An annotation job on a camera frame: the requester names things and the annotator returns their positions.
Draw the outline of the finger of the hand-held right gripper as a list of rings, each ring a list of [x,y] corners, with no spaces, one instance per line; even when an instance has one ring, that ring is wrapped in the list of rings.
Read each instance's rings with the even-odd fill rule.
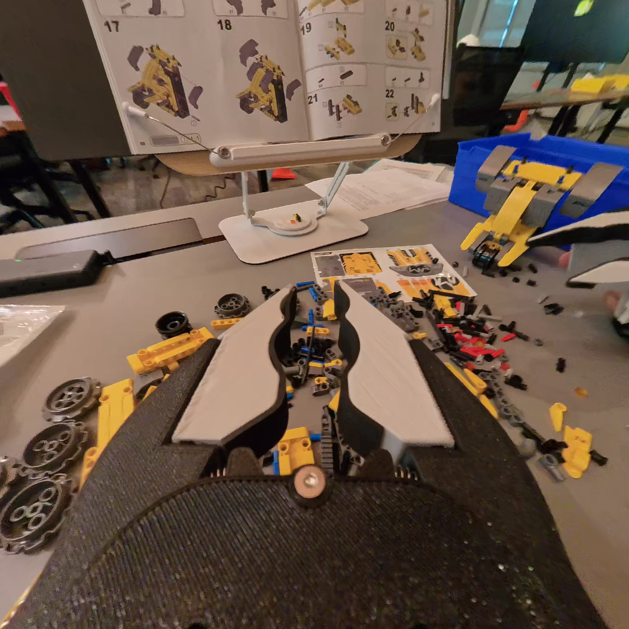
[[[588,270],[605,262],[628,258],[628,211],[616,210],[582,219],[535,235],[529,248],[570,246],[568,269]]]
[[[628,289],[628,260],[615,259],[600,263],[570,277],[565,285],[575,289],[592,289],[599,285],[610,285],[626,290]]]

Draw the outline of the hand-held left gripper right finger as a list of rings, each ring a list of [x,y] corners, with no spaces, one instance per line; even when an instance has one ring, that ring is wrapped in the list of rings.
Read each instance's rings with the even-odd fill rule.
[[[338,347],[345,361],[336,419],[344,441],[359,455],[385,450],[455,446],[415,349],[406,333],[365,297],[338,280],[334,308]]]

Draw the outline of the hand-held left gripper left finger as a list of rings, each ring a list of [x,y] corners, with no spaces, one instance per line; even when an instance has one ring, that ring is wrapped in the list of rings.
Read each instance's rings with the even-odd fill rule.
[[[290,346],[296,288],[287,285],[210,343],[191,373],[178,372],[171,388],[184,392],[171,442],[232,452],[268,452],[287,429],[289,410],[281,359]]]

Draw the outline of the pile of toy building parts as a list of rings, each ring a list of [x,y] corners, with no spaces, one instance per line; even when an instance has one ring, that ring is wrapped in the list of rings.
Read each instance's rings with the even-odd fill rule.
[[[287,286],[251,314],[215,338],[201,328],[188,334],[193,354],[157,388],[134,405],[91,459],[82,478],[81,497],[129,498],[131,485],[148,497],[158,482],[167,494],[183,486],[184,462],[157,461],[150,472],[147,458],[162,455],[224,455],[214,471],[230,480],[285,482],[304,499],[329,489],[330,479],[393,480],[399,472],[423,480],[419,462],[454,462],[463,468],[476,455],[482,466],[494,464],[506,474],[507,460],[528,478],[515,444],[493,416],[500,417],[475,382],[462,378],[436,358],[419,339],[410,338],[384,312],[369,304],[344,280],[334,289],[338,319],[337,344],[342,353],[340,396],[333,410],[341,444],[361,460],[357,477],[319,466],[311,457],[310,436],[289,436],[289,378],[293,358],[291,331],[295,321],[295,286]]]

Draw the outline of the yellow grey toy vehicle model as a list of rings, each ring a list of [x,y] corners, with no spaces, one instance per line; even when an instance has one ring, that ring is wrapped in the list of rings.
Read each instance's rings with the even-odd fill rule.
[[[486,195],[484,208],[489,216],[471,229],[460,247],[471,253],[471,263],[483,271],[509,267],[522,256],[528,249],[526,241],[546,225],[564,193],[569,196],[561,213],[577,218],[621,171],[601,162],[583,174],[574,167],[511,160],[514,150],[497,146],[477,172],[476,190]]]

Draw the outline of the toy sticker sheet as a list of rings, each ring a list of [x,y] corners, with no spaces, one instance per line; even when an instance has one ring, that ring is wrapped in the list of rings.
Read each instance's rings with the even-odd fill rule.
[[[476,291],[433,245],[406,247],[355,247],[311,253],[315,279],[333,296],[334,285],[344,280],[364,296],[382,289],[387,295],[410,302],[431,290],[476,297]]]

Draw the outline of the yellow parts on background table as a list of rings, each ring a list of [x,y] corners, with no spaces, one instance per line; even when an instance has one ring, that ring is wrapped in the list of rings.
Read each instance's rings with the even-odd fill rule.
[[[628,74],[612,74],[594,76],[587,74],[576,79],[570,86],[570,91],[578,94],[599,96],[628,89]]]

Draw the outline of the black toothed toy wheel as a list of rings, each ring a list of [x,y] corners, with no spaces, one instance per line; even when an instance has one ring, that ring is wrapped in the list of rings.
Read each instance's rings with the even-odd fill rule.
[[[83,461],[89,430],[80,421],[52,423],[37,433],[22,453],[23,476],[39,479],[67,472]]]
[[[62,382],[45,398],[43,420],[59,423],[77,421],[89,414],[101,397],[101,383],[91,377]]]
[[[20,489],[1,510],[1,550],[37,554],[58,535],[77,492],[74,477],[41,476]]]

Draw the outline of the black office chair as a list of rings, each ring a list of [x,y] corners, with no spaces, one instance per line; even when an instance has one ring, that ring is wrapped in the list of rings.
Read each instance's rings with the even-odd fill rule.
[[[457,45],[453,55],[450,99],[455,128],[496,126],[507,93],[524,62],[517,47]]]

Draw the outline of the printed white paper sheet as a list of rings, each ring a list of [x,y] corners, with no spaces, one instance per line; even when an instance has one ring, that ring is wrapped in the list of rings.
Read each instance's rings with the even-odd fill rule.
[[[365,220],[448,200],[453,169],[393,159],[352,162],[328,213]]]

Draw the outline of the dark background screen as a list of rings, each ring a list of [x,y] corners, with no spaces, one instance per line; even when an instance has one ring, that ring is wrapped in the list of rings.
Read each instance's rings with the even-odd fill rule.
[[[620,64],[628,54],[628,2],[536,1],[520,45],[525,62]]]

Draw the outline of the black power brick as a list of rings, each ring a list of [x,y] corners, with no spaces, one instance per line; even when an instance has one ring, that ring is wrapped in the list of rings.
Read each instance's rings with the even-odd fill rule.
[[[93,285],[108,263],[95,250],[1,261],[1,298]]]

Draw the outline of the clear plastic bag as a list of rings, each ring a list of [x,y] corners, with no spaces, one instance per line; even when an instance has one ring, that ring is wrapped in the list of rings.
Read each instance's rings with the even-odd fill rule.
[[[1,367],[42,334],[64,311],[63,305],[1,305]]]

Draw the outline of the open instruction booklet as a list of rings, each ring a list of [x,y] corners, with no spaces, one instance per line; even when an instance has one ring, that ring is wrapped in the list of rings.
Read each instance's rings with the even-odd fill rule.
[[[438,131],[450,1],[84,1],[131,154]]]

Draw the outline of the dark grey panel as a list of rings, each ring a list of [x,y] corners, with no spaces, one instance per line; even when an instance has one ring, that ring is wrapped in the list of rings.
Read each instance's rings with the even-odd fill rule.
[[[42,158],[131,155],[82,1],[2,1],[1,74]]]

